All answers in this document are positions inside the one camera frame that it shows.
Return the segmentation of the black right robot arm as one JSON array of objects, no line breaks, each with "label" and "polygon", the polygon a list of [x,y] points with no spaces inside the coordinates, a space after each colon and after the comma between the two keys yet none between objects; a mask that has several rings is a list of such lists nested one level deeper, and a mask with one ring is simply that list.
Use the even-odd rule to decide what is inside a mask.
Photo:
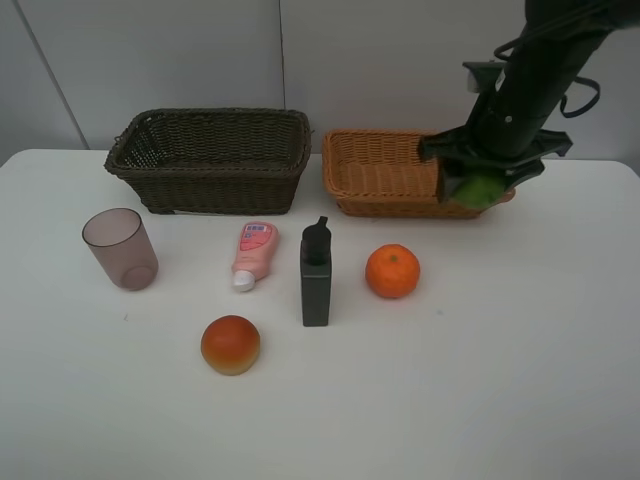
[{"label": "black right robot arm", "polygon": [[420,160],[439,163],[441,203],[485,209],[541,175],[544,156],[567,154],[568,135],[544,124],[555,109],[575,118],[598,103],[600,85],[580,72],[609,35],[638,25],[639,4],[528,1],[525,17],[494,60],[465,63],[478,95],[466,123],[419,140]]}]

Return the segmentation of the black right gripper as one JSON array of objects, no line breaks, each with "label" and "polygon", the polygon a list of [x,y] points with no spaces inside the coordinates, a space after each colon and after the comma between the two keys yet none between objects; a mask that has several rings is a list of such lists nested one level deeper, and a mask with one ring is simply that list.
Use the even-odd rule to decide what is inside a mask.
[{"label": "black right gripper", "polygon": [[545,130],[544,121],[523,113],[502,112],[495,100],[482,94],[466,124],[418,143],[421,161],[437,159],[440,204],[473,176],[492,177],[492,203],[509,202],[515,196],[512,181],[526,181],[544,171],[542,159],[565,156],[573,142],[565,132]]}]

